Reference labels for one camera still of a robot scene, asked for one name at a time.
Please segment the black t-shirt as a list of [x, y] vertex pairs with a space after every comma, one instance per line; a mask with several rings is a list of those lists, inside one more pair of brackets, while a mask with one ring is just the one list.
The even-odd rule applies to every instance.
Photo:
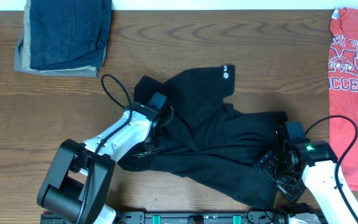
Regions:
[[130, 150], [119, 161], [127, 171], [169, 172], [193, 179], [238, 202], [271, 209], [277, 188], [255, 169], [267, 152], [278, 148], [277, 129], [284, 111], [244, 114], [225, 97], [234, 93], [235, 67], [192, 68], [165, 82], [144, 76], [134, 88], [136, 102], [147, 103], [154, 93], [171, 103], [163, 147], [141, 156]]

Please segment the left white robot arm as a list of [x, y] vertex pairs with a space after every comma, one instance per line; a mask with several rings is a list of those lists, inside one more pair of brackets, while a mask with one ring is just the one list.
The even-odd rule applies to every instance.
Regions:
[[106, 205], [116, 163], [136, 145], [149, 143], [173, 108], [149, 102], [128, 106], [121, 118], [99, 135], [57, 150], [37, 196], [37, 204], [68, 223], [113, 223]]

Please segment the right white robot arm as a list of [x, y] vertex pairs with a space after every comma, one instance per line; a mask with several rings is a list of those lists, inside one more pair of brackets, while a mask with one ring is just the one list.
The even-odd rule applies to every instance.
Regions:
[[267, 152], [254, 167], [269, 176], [291, 203], [309, 190], [323, 215], [299, 210], [284, 215], [284, 223], [358, 223], [358, 201], [326, 141], [285, 140], [277, 152]]

